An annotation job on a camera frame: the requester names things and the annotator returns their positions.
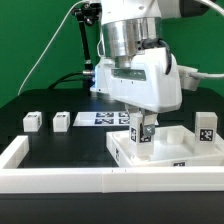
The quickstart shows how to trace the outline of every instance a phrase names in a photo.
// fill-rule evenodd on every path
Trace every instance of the table surface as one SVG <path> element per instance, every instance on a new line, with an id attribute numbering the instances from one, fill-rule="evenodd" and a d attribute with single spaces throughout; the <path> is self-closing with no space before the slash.
<path id="1" fill-rule="evenodd" d="M 88 96 L 83 89 L 30 90 L 0 109 L 0 151 L 23 132 L 28 112 L 41 111 L 43 124 L 28 133 L 30 151 L 19 168 L 116 167 L 106 132 L 127 127 L 73 127 L 53 132 L 56 112 L 124 111 L 124 105 Z M 181 108 L 160 114 L 160 126 L 194 131 L 195 112 L 215 112 L 224 137 L 224 98 L 212 90 L 183 92 Z M 223 223 L 224 192 L 0 195 L 0 223 Z"/>

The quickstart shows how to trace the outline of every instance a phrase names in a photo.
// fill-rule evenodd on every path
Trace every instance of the white box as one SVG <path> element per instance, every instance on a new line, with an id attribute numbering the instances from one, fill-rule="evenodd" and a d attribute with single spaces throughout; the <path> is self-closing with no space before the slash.
<path id="1" fill-rule="evenodd" d="M 215 113 L 196 113 L 195 155 L 210 154 L 214 152 L 217 122 L 218 118 Z"/>
<path id="2" fill-rule="evenodd" d="M 42 114 L 41 112 L 29 112 L 23 118 L 24 132 L 37 132 L 42 125 Z"/>
<path id="3" fill-rule="evenodd" d="M 70 125 L 70 113 L 58 112 L 53 119 L 54 132 L 67 132 Z"/>

